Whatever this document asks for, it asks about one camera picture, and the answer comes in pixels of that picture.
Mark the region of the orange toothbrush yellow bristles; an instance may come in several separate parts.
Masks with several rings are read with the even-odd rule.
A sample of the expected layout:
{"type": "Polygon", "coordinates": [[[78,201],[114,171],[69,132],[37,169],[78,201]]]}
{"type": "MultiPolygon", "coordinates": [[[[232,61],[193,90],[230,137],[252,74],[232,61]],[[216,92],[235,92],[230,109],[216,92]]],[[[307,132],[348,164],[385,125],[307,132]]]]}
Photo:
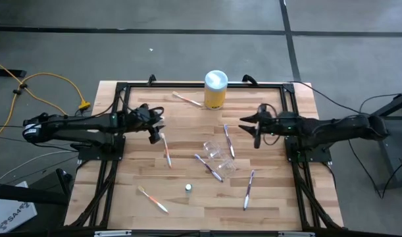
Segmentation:
{"type": "Polygon", "coordinates": [[[153,198],[152,196],[150,196],[144,189],[144,187],[142,186],[138,186],[138,190],[145,195],[148,199],[150,199],[155,205],[157,205],[162,211],[164,211],[165,213],[169,214],[168,209],[163,206],[159,201],[157,201],[155,198],[153,198]]]}

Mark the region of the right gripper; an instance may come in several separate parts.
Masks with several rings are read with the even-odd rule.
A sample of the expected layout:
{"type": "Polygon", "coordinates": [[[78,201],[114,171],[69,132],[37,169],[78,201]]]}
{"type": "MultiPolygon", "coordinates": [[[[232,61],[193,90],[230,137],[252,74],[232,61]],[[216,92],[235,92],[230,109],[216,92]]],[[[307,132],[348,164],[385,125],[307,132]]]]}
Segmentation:
{"type": "MultiPolygon", "coordinates": [[[[268,111],[266,110],[266,107],[270,106],[271,109],[276,112],[276,109],[270,105],[270,104],[260,104],[258,107],[257,114],[248,116],[248,117],[242,117],[240,118],[240,121],[243,122],[249,122],[249,123],[257,123],[257,126],[246,126],[246,125],[239,125],[239,127],[252,135],[254,137],[254,148],[259,148],[261,144],[261,134],[271,134],[272,136],[274,135],[275,131],[277,130],[276,126],[280,125],[280,120],[278,118],[272,118],[270,114],[268,114],[268,111]]],[[[268,143],[265,139],[265,136],[263,136],[263,142],[266,145],[274,145],[278,140],[280,139],[280,135],[277,136],[277,138],[272,142],[268,143]]]]}

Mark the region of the purple white toothbrush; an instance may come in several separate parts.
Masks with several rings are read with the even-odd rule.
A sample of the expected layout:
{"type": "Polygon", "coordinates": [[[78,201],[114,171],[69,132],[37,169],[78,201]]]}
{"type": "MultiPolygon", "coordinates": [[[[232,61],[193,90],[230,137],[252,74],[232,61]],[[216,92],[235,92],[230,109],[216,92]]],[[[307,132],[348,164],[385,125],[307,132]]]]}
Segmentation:
{"type": "Polygon", "coordinates": [[[195,158],[197,160],[199,160],[200,162],[202,162],[202,164],[204,164],[204,166],[207,168],[207,170],[219,181],[219,182],[224,182],[222,177],[216,172],[214,171],[198,154],[194,155],[195,158]]]}
{"type": "Polygon", "coordinates": [[[234,147],[232,145],[232,141],[231,141],[229,133],[228,133],[228,125],[227,124],[224,124],[224,133],[225,133],[226,140],[228,142],[228,146],[230,149],[230,155],[231,155],[232,159],[235,159],[234,147]]]}
{"type": "Polygon", "coordinates": [[[254,175],[255,175],[255,170],[252,170],[251,174],[249,176],[249,183],[248,183],[248,186],[247,186],[247,192],[246,192],[246,195],[245,195],[245,198],[244,198],[244,201],[243,201],[243,210],[244,211],[247,210],[248,205],[249,205],[249,197],[250,197],[251,186],[252,186],[252,183],[253,183],[254,175]]]}

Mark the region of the clear plastic cup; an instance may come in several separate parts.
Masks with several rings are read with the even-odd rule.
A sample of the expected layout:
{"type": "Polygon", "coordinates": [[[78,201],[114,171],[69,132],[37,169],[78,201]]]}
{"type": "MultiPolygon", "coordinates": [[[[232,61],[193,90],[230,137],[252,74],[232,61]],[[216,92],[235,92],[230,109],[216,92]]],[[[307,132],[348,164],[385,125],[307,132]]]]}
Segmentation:
{"type": "Polygon", "coordinates": [[[207,141],[203,144],[203,150],[212,169],[222,178],[230,178],[235,173],[234,160],[224,152],[218,143],[207,141]]]}

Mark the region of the black stand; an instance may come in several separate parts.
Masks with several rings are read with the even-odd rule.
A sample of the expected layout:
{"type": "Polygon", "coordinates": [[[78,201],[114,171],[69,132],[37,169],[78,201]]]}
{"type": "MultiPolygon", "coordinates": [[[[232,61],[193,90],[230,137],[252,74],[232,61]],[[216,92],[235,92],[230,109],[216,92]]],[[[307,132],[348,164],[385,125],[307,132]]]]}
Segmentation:
{"type": "Polygon", "coordinates": [[[68,205],[72,175],[56,169],[29,188],[0,184],[0,199],[42,204],[68,205]]]}

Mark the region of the yellow wipes canister white lid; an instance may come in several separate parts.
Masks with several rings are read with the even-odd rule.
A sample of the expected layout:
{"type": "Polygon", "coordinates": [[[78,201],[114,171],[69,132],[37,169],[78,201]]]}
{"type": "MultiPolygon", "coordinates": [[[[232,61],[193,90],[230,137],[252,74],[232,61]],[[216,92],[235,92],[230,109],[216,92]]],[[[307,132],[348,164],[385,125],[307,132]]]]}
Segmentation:
{"type": "Polygon", "coordinates": [[[205,75],[204,105],[208,109],[220,109],[225,101],[228,77],[220,70],[212,70],[205,75]]]}

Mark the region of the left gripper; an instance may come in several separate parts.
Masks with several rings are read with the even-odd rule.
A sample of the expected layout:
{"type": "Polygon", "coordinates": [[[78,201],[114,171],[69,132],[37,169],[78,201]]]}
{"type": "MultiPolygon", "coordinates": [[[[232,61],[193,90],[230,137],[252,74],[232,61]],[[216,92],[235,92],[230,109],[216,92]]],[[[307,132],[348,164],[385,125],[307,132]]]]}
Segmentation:
{"type": "Polygon", "coordinates": [[[161,140],[158,127],[164,127],[164,117],[162,115],[162,107],[149,108],[148,104],[142,104],[135,109],[131,109],[126,119],[127,132],[148,131],[150,134],[149,141],[155,144],[161,140]]]}

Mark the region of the silver aluminium bracket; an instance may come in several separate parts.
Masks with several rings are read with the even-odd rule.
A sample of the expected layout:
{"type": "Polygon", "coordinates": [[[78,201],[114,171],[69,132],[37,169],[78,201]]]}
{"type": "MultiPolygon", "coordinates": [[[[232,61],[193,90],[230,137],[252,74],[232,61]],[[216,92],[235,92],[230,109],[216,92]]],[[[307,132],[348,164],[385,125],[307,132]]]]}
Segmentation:
{"type": "Polygon", "coordinates": [[[316,237],[314,232],[279,231],[278,237],[316,237]]]}
{"type": "Polygon", "coordinates": [[[94,232],[93,237],[130,237],[131,230],[103,230],[94,232]]]}

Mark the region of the black flat bar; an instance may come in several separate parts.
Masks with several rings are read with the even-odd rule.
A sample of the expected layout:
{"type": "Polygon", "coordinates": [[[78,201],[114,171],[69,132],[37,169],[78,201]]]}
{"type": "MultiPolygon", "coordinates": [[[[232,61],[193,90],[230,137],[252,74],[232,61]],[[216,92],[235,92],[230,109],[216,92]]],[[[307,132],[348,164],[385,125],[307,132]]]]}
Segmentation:
{"type": "Polygon", "coordinates": [[[25,70],[11,70],[7,72],[4,69],[0,69],[0,77],[10,77],[11,75],[19,78],[24,78],[27,72],[25,70]]]}

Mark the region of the white printed box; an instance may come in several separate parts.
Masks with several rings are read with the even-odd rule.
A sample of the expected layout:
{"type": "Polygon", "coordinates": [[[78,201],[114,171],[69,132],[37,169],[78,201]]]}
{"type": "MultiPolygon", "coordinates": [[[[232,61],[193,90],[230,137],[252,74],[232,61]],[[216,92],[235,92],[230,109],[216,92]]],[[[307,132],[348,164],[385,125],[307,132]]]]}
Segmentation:
{"type": "Polygon", "coordinates": [[[8,233],[37,217],[35,204],[22,197],[27,188],[26,181],[16,186],[0,185],[0,234],[8,233]]]}

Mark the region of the dark grey side table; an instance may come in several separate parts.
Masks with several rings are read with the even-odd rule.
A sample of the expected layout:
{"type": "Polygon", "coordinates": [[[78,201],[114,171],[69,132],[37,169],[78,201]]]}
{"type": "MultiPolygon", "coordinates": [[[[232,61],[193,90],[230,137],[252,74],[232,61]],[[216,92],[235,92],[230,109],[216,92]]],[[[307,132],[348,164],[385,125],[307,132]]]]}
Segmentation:
{"type": "Polygon", "coordinates": [[[391,102],[372,113],[385,120],[389,131],[389,136],[378,142],[389,178],[383,184],[372,183],[381,198],[388,189],[402,188],[402,93],[391,96],[391,102]]]}

